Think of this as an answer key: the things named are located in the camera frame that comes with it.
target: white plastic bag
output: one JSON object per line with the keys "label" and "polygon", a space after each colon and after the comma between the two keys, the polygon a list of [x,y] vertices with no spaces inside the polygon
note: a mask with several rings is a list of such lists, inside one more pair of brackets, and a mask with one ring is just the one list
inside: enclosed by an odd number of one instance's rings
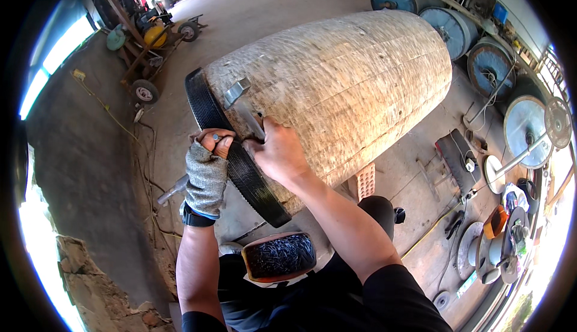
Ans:
{"label": "white plastic bag", "polygon": [[527,196],[525,196],[525,192],[521,190],[521,188],[517,187],[515,184],[509,182],[505,186],[505,191],[501,194],[501,203],[503,207],[505,207],[505,212],[507,214],[511,214],[513,209],[510,209],[507,205],[507,195],[511,192],[515,193],[515,199],[517,200],[516,207],[522,207],[525,213],[529,212],[529,202],[527,202]]}

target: large drum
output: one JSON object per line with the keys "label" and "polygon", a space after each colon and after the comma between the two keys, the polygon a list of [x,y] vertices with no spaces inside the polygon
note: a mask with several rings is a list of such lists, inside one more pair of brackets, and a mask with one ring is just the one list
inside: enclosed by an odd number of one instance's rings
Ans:
{"label": "large drum", "polygon": [[[246,95],[256,111],[296,129],[310,166],[331,187],[419,123],[443,100],[452,77],[436,30],[418,15],[393,10],[294,27],[201,72],[220,106],[224,93],[248,78]],[[225,114],[247,138],[251,132],[235,108]],[[304,206],[281,185],[265,181],[289,215]]]}

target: black shoe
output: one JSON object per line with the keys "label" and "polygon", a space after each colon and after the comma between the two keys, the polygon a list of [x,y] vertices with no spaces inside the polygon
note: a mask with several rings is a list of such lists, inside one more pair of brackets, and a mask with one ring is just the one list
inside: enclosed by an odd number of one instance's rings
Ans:
{"label": "black shoe", "polygon": [[401,224],[405,221],[405,210],[403,208],[397,207],[395,211],[395,224]]}

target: yellow cable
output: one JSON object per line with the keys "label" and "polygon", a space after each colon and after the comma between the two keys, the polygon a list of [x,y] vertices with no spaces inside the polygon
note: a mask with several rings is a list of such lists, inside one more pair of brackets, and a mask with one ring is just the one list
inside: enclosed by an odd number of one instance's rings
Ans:
{"label": "yellow cable", "polygon": [[[105,111],[108,113],[108,115],[110,115],[112,117],[112,119],[116,122],[116,124],[118,124],[122,129],[124,129],[126,131],[126,133],[130,134],[130,136],[132,138],[134,138],[134,140],[142,147],[144,148],[144,146],[142,145],[142,143],[139,141],[138,138],[136,138],[136,136],[134,134],[132,134],[132,132],[130,132],[128,129],[126,129],[113,115],[112,113],[109,111],[109,107],[107,105],[104,104],[104,102],[102,102],[102,100],[100,100],[99,97],[97,97],[97,95],[90,90],[90,88],[84,84],[84,81],[80,78],[77,78],[72,72],[70,72],[70,75],[72,76],[72,78],[76,81],[76,83],[78,83],[85,91],[86,93],[88,93],[89,96],[95,97],[98,102],[100,103],[100,105],[102,105],[102,107],[105,109]],[[148,199],[148,202],[150,203],[151,206],[151,217],[152,217],[152,221],[154,223],[154,225],[158,228],[158,230],[168,236],[173,236],[176,238],[182,238],[181,235],[177,235],[176,233],[169,233],[169,232],[165,232],[163,231],[160,226],[158,225],[158,222],[156,221],[156,217],[154,215],[154,213],[152,212],[152,200]]]}
{"label": "yellow cable", "polygon": [[421,238],[419,238],[418,241],[415,242],[415,244],[413,244],[413,246],[411,248],[408,249],[408,251],[406,251],[400,259],[405,258],[413,249],[415,249],[415,247],[423,240],[425,239],[428,235],[430,235],[430,233],[437,227],[437,225],[449,214],[451,214],[451,212],[453,212],[458,206],[461,205],[461,202],[458,202],[454,207],[452,207],[451,209],[449,209],[449,211],[447,211],[445,214],[443,214],[441,217],[439,217],[439,219],[435,222],[435,224],[429,228],[429,231],[427,231],[427,233],[425,233]]}
{"label": "yellow cable", "polygon": [[76,78],[76,76],[74,76],[74,74],[72,74],[72,72],[70,72],[70,75],[72,75],[72,78],[74,78],[74,80],[76,81],[76,83],[80,84],[80,86],[86,91],[86,93],[88,93],[89,96],[95,97],[98,102],[100,103],[100,105],[102,105],[102,107],[105,109],[105,111],[112,117],[112,119],[116,122],[116,124],[118,124],[122,129],[124,129],[126,131],[126,133],[130,134],[132,138],[134,138],[134,140],[140,144],[141,147],[144,147],[138,138],[136,138],[136,136],[134,136],[134,134],[132,134],[128,129],[126,129],[113,115],[112,113],[109,111],[109,107],[107,105],[105,105],[102,100],[100,100],[99,97],[97,97],[96,94],[94,94],[93,91],[90,90],[90,88],[88,88],[86,86],[86,84],[84,84],[84,81],[82,79]]}

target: black wristwatch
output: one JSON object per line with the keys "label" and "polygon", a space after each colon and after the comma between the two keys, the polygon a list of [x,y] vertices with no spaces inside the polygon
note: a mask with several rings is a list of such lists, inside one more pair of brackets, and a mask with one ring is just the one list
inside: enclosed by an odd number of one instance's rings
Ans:
{"label": "black wristwatch", "polygon": [[191,207],[184,203],[184,212],[182,214],[182,223],[192,227],[210,227],[216,222],[203,215],[198,215],[192,211]]}

